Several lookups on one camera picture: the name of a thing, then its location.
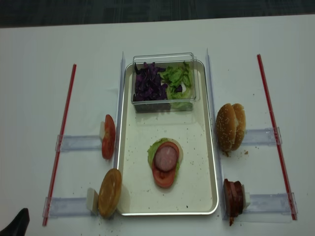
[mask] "red straw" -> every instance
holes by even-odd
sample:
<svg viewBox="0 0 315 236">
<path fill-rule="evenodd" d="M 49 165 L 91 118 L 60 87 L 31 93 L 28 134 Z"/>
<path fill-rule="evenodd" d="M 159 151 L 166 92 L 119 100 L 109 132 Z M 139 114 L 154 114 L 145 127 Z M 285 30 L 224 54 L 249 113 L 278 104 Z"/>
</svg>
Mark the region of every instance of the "red straw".
<svg viewBox="0 0 315 236">
<path fill-rule="evenodd" d="M 272 105 L 271 105 L 271 99 L 270 99 L 269 90 L 268 90 L 268 86 L 267 86 L 264 66 L 262 64 L 260 54 L 257 55 L 257 59 L 258 59 L 260 74 L 261 74 L 261 78 L 262 78 L 262 83 L 263 83 L 264 89 L 265 89 L 265 94 L 266 94 L 266 99 L 267 99 L 267 103 L 268 103 L 271 123 L 272 123 L 272 127 L 274 129 L 274 132 L 275 132 L 275 138 L 276 138 L 276 142 L 277 142 L 277 149 L 278 149 L 282 174 L 283 174 L 283 178 L 284 178 L 285 189 L 286 189 L 286 192 L 288 194 L 289 204 L 290 204 L 290 208 L 291 208 L 292 220 L 297 220 L 297 214 L 296 214 L 295 206 L 294 206 L 293 200 L 291 198 L 291 188 L 290 188 L 290 184 L 289 184 L 289 178 L 288 178 L 287 173 L 286 173 L 286 168 L 285 168 L 285 163 L 284 163 L 284 155 L 282 153 L 282 147 L 281 147 L 281 144 L 279 142 L 279 136 L 278 136 L 279 134 L 278 134 L 278 130 L 277 130 L 276 119 L 275 119 L 274 111 L 273 111 Z"/>
<path fill-rule="evenodd" d="M 63 122 L 61 124 L 61 129 L 60 129 L 60 135 L 63 135 L 64 133 L 64 128 L 65 128 L 65 122 L 67 120 L 67 114 L 68 114 L 68 109 L 69 109 L 69 104 L 70 104 L 70 97 L 71 97 L 71 92 L 72 92 L 72 87 L 73 87 L 73 82 L 74 82 L 74 76 L 75 76 L 75 70 L 77 68 L 77 65 L 74 64 L 72 68 L 72 74 L 71 74 L 71 79 L 70 79 L 70 84 L 69 84 L 69 90 L 68 90 L 68 96 L 67 100 L 65 102 L 65 108 L 63 112 Z M 56 172 L 57 172 L 57 166 L 58 166 L 58 161 L 59 161 L 59 155 L 60 151 L 56 151 L 56 156 L 55 156 L 55 163 L 53 167 L 53 173 L 51 175 L 51 180 L 50 180 L 50 186 L 49 186 L 49 192 L 48 192 L 48 197 L 51 198 L 53 196 L 53 189 L 54 189 L 54 183 L 55 183 L 55 178 L 56 178 Z M 49 213 L 49 201 L 46 202 L 46 212 L 45 215 L 47 217 L 44 217 L 43 220 L 43 226 L 47 225 L 48 221 L 48 213 Z"/>
</svg>

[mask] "sliced tomato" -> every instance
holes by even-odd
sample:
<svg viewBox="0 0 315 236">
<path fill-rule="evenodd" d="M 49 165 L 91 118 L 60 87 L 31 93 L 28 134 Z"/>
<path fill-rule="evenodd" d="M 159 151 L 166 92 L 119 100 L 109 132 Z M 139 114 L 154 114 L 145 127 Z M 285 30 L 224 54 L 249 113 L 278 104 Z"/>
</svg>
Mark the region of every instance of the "sliced tomato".
<svg viewBox="0 0 315 236">
<path fill-rule="evenodd" d="M 152 172 L 155 183 L 161 188 L 169 188 L 172 186 L 175 178 L 176 168 L 169 172 L 162 172 L 156 168 L 154 162 L 152 163 Z"/>
<path fill-rule="evenodd" d="M 158 147 L 156 153 L 157 153 L 161 148 L 163 148 L 163 147 L 172 147 L 172 148 L 174 148 L 175 151 L 177 152 L 177 158 L 179 157 L 179 149 L 178 149 L 178 147 L 177 147 L 177 145 L 176 145 L 175 143 L 170 142 L 170 141 L 167 141 L 167 142 L 165 142 L 165 143 L 162 143 L 162 144 Z"/>
<path fill-rule="evenodd" d="M 114 144 L 116 130 L 113 118 L 106 115 L 105 118 L 105 135 L 102 142 L 102 156 L 104 159 L 111 159 L 114 153 Z"/>
</svg>

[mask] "dark floor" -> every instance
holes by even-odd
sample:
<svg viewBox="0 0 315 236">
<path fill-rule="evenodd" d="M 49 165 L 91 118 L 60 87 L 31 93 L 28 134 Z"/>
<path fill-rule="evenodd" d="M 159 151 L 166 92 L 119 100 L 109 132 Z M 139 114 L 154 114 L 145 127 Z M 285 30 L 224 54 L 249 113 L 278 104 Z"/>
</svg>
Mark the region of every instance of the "dark floor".
<svg viewBox="0 0 315 236">
<path fill-rule="evenodd" d="M 315 13 L 315 0 L 0 0 L 0 27 Z"/>
</svg>

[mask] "white table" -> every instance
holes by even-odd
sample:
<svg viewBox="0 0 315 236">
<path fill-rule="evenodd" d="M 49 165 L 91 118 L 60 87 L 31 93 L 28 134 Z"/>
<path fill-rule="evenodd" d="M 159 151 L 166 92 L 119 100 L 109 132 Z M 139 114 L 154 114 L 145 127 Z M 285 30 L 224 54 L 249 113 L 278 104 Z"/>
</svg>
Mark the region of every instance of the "white table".
<svg viewBox="0 0 315 236">
<path fill-rule="evenodd" d="M 30 236 L 310 235 L 315 209 L 314 42 L 315 15 L 0 29 L 0 229 L 28 207 Z M 72 65 L 78 67 L 65 134 L 97 134 L 105 114 L 115 115 L 116 102 L 108 100 L 117 94 L 122 51 L 128 64 L 134 55 L 177 52 L 204 59 L 206 48 L 213 76 L 262 55 L 298 221 L 229 227 L 218 208 L 211 216 L 59 218 L 42 227 Z M 234 69 L 240 74 L 244 67 Z M 89 185 L 98 190 L 110 165 L 97 152 L 61 154 L 54 196 L 84 196 Z"/>
</svg>

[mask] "metal tray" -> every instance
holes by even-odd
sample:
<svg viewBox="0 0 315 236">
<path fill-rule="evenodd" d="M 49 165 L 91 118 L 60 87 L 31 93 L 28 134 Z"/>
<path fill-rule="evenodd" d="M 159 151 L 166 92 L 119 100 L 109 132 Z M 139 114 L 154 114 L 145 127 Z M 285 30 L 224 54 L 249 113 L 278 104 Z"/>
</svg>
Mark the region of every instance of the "metal tray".
<svg viewBox="0 0 315 236">
<path fill-rule="evenodd" d="M 136 113 L 131 103 L 132 64 L 125 70 L 117 168 L 123 189 L 117 210 L 131 215 L 207 215 L 219 204 L 205 68 L 197 61 L 200 99 L 192 111 Z M 160 138 L 177 140 L 184 152 L 170 189 L 154 183 L 147 158 Z"/>
</svg>

